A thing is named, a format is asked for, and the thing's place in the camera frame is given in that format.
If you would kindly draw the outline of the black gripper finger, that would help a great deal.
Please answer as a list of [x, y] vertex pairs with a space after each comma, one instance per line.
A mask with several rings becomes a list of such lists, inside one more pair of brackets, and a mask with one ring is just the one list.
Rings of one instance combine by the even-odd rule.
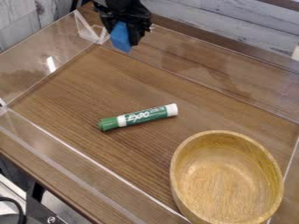
[[112, 32], [115, 25], [117, 23], [117, 17], [113, 12], [101, 12], [100, 20], [103, 25], [105, 26], [107, 32]]
[[141, 37], [145, 35], [145, 22], [136, 21], [127, 24], [131, 46], [136, 46]]

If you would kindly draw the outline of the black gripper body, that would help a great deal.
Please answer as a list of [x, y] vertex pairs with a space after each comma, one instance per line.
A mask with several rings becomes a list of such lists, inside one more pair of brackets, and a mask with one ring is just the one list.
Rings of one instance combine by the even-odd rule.
[[152, 25], [152, 13], [141, 4], [140, 0], [92, 0], [95, 10], [101, 12], [113, 12], [117, 22], [131, 23], [144, 21], [145, 31], [148, 32]]

